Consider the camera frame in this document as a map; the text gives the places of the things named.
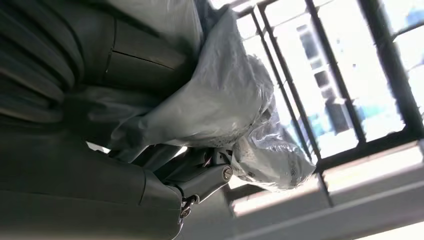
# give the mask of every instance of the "white plastic bag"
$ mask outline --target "white plastic bag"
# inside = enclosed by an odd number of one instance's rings
[[[231,146],[259,119],[272,93],[265,67],[246,55],[229,10],[210,31],[191,80],[145,116],[124,123],[116,136],[139,148]]]
[[[234,145],[232,168],[239,179],[279,192],[304,183],[315,166],[280,124],[274,106]]]

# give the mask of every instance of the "black metal frame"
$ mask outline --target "black metal frame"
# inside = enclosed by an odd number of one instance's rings
[[[325,55],[327,56],[338,90],[340,91],[341,96],[345,99],[346,108],[349,113],[349,117],[352,121],[352,125],[358,139],[357,147],[340,152],[338,154],[335,154],[329,157],[321,158],[320,149],[316,142],[316,138],[313,134],[312,128],[310,126],[307,114],[303,107],[303,104],[298,94],[298,91],[296,89],[296,86],[293,82],[292,75],[283,57],[283,54],[281,53],[277,40],[274,37],[273,28],[270,25],[268,18],[265,14],[266,7],[276,1],[278,0],[262,1],[257,4],[257,7],[249,7],[245,9],[243,12],[239,14],[239,16],[244,17],[246,15],[251,14],[254,20],[255,26],[257,28],[256,32],[261,37],[263,47],[269,58],[269,62],[271,64],[272,70],[277,79],[278,85],[280,86],[280,89],[282,91],[284,101],[287,105],[288,111],[292,118],[292,122],[294,124],[296,133],[300,139],[300,143],[303,149],[305,150],[307,156],[311,158],[311,152],[309,152],[307,141],[305,140],[302,134],[300,125],[295,117],[295,113],[293,110],[294,106],[292,106],[289,101],[287,92],[283,86],[283,82],[281,81],[281,77],[279,76],[279,73],[277,71],[277,66],[275,62],[276,60],[274,60],[271,55],[270,47],[267,45],[267,42],[265,40],[265,35],[262,29],[265,28],[265,30],[269,34],[269,38],[270,38],[273,50],[276,53],[278,62],[280,63],[280,67],[282,68],[282,71],[284,73],[289,90],[291,91],[291,94],[293,96],[295,107],[297,107],[298,109],[298,112],[300,114],[300,119],[305,127],[307,137],[309,138],[309,141],[312,146],[312,150],[318,159],[315,172],[319,180],[321,191],[323,191],[323,193],[326,194],[326,196],[328,197],[327,198],[328,204],[330,207],[332,207],[333,203],[331,198],[329,197],[328,188],[326,186],[326,183],[322,175],[325,170],[351,162],[356,159],[360,159],[360,158],[378,153],[378,152],[382,152],[390,148],[394,148],[402,144],[406,144],[415,140],[420,140],[424,137],[423,120],[418,111],[417,104],[412,95],[411,88],[408,84],[408,77],[405,73],[402,63],[400,62],[400,58],[397,54],[396,48],[393,44],[393,39],[395,37],[399,36],[400,34],[411,31],[413,29],[416,29],[418,27],[421,27],[423,23],[416,24],[414,26],[403,29],[398,33],[390,35],[388,26],[384,19],[384,13],[382,12],[382,9],[378,6],[379,4],[378,1],[377,0],[357,0],[362,10],[363,16],[366,18],[369,24],[369,29],[371,31],[373,40],[377,48],[377,53],[378,53],[381,66],[386,74],[388,84],[391,87],[393,96],[396,99],[397,105],[399,107],[399,112],[405,123],[405,128],[402,131],[391,133],[382,138],[367,142],[364,131],[361,127],[361,122],[357,116],[357,113],[352,103],[352,99],[350,98],[347,87],[343,81],[342,74],[338,67],[337,60],[335,58],[333,50],[331,49],[323,24],[321,20],[319,19],[319,16],[318,16],[319,7],[316,7],[314,5],[313,0],[304,0],[307,6],[307,9],[305,11],[307,11],[311,15],[312,23],[318,33],[319,40],[322,44]],[[260,16],[262,17],[264,27],[260,26],[256,12],[259,12]],[[260,191],[263,191],[260,187],[252,186],[252,185],[244,185],[236,189],[230,189],[228,186],[224,188],[224,194],[226,196],[227,201],[229,202],[232,202],[233,200],[236,200],[236,199],[239,199],[239,198],[260,192]]]

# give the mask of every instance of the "plastic wrap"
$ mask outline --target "plastic wrap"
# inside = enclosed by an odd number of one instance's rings
[[[159,143],[231,146],[267,109],[272,93],[265,67],[246,55],[236,17],[227,11],[210,31],[191,80],[112,134],[124,136],[134,151]]]
[[[203,30],[194,0],[103,1],[152,28],[174,48],[198,57]]]
[[[305,182],[315,166],[280,124],[274,106],[273,101],[252,130],[234,145],[232,168],[239,179],[279,192]]]
[[[129,144],[125,132],[116,129],[160,103],[161,98],[147,93],[80,84],[66,95],[64,123],[90,143],[123,150]]]

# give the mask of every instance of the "bolt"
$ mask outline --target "bolt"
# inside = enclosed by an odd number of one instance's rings
[[[224,170],[222,171],[222,177],[226,182],[230,180],[230,178],[233,176],[233,169],[230,166],[226,166]]]
[[[184,219],[184,218],[186,218],[188,215],[189,215],[189,214],[187,213],[187,211],[183,211],[183,212],[181,213],[181,218],[182,218],[182,219]]]

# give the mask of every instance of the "glass pane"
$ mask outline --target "glass pane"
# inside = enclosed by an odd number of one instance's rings
[[[272,57],[272,59],[273,59],[273,61],[275,63],[275,67],[277,68],[277,73],[280,76],[282,83],[284,83],[286,81],[286,76],[284,75],[283,69],[281,68],[281,65],[279,64],[279,60],[278,60],[278,57],[277,57],[277,52],[274,49],[274,46],[273,46],[273,44],[271,42],[270,35],[268,34],[267,31],[264,34],[264,38],[265,38],[266,45],[268,46],[268,49],[269,49],[269,51],[271,53],[271,57]]]
[[[255,22],[250,14],[237,19],[237,28],[242,39],[253,37],[257,32]]]
[[[392,33],[424,22],[424,0],[382,0]]]
[[[315,5],[315,7],[319,7],[331,1],[334,1],[334,0],[313,0],[313,4]]]
[[[405,124],[357,1],[334,0],[318,14],[366,140],[401,131]]]
[[[308,149],[309,153],[311,153],[312,163],[316,164],[318,158],[314,153],[314,149],[312,148],[311,140],[308,137],[308,134],[307,134],[306,129],[305,129],[305,125],[304,125],[304,123],[301,119],[301,115],[300,115],[299,110],[296,106],[295,100],[293,98],[292,92],[290,91],[290,88],[289,88],[287,82],[284,83],[284,90],[287,93],[287,97],[288,97],[288,101],[290,102],[290,105],[293,107],[294,116],[296,118],[297,123],[299,124],[300,131],[303,135],[303,138],[306,141],[307,149]]]
[[[304,0],[279,0],[269,4],[265,9],[269,25],[272,27],[306,12]]]
[[[237,0],[209,0],[209,3],[213,8],[220,9],[224,5],[232,4],[235,1],[237,1]]]
[[[424,120],[424,26],[398,36],[400,59],[409,77],[409,85]]]
[[[274,29],[323,158],[358,144],[308,13]]]
[[[239,12],[249,8],[249,7],[255,6],[257,3],[261,2],[261,1],[263,1],[263,0],[244,0],[244,1],[242,1],[242,3],[240,3],[238,5],[233,4],[232,10],[234,12],[239,13]]]

